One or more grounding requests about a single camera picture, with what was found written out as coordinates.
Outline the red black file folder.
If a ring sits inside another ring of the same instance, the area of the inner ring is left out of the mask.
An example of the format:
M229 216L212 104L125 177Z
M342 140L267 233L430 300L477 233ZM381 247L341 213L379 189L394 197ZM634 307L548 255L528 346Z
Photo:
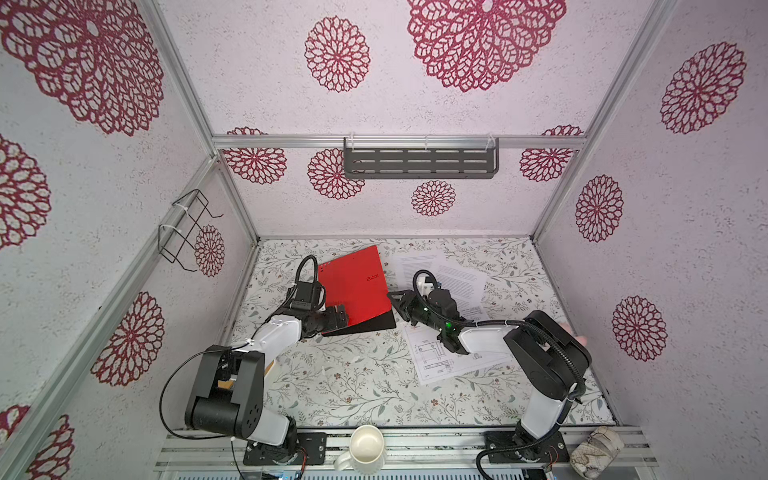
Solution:
M326 337L394 329L396 321L381 258L376 245L319 266L326 289L326 306L343 306L344 328L323 332Z

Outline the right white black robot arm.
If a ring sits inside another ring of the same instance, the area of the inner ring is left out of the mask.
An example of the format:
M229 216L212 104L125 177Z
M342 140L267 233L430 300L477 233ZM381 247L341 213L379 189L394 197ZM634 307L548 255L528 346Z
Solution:
M387 296L403 320L436 331L436 339L449 352L509 354L533 386L515 430L485 436L486 448L475 457L482 478L491 477L482 465L485 458L512 464L542 457L557 461L564 449L560 427L586 392L585 373L592 362L580 340L541 310L521 320L469 320L459 313L450 291L425 269L415 272L409 289Z

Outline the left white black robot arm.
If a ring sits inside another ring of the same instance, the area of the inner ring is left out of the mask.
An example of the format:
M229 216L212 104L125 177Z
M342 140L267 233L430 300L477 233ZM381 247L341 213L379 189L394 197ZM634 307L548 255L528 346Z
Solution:
M227 438L246 442L246 465L293 465L302 469L325 461L327 436L301 434L296 420L265 406L265 376L285 351L303 340L344 328L343 306L327 307L326 290L319 279L319 262L304 257L285 299L255 330L231 346L211 345L184 361L199 361L184 410L187 428L203 431L193 436L174 431L165 420L164 384L158 413L172 436L190 441Z

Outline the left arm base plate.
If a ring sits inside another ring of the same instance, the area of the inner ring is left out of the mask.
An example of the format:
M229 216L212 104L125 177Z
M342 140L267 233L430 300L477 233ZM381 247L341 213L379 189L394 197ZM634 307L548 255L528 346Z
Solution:
M243 458L246 466L314 466L325 462L325 433L290 431L280 445L249 441Z

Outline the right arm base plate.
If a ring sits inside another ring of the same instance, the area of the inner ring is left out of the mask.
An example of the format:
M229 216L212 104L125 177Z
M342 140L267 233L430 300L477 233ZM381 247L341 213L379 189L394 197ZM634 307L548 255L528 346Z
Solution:
M491 464L569 463L570 454L560 433L537 444L527 433L487 431L483 433L485 448L491 451Z

